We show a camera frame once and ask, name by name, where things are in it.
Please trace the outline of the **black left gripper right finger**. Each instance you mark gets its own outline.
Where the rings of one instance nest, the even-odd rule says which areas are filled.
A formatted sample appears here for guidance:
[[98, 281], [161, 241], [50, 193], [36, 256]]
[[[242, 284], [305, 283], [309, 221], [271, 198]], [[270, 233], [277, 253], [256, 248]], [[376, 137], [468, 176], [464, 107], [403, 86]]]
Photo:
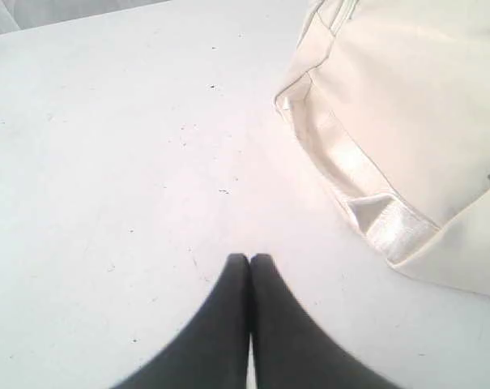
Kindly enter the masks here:
[[342, 350], [309, 317], [273, 258], [250, 261], [252, 339], [259, 388], [375, 388], [377, 375]]

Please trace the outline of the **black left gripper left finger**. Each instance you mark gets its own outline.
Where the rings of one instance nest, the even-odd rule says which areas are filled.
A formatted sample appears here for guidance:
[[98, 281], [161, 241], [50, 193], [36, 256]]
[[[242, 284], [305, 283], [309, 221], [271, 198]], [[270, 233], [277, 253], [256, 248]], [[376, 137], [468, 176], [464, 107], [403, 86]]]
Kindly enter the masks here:
[[245, 388], [249, 360], [249, 260], [230, 254], [196, 315], [118, 388]]

